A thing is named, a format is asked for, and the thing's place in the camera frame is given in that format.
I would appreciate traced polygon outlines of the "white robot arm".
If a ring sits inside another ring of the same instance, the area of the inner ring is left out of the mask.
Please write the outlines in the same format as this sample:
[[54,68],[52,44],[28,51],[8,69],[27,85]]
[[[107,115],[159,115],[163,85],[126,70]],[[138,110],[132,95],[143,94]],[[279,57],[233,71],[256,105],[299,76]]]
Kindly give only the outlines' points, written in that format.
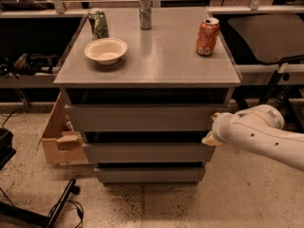
[[304,134],[282,129],[284,119],[273,106],[260,104],[236,113],[212,115],[207,145],[231,144],[248,152],[304,170]]

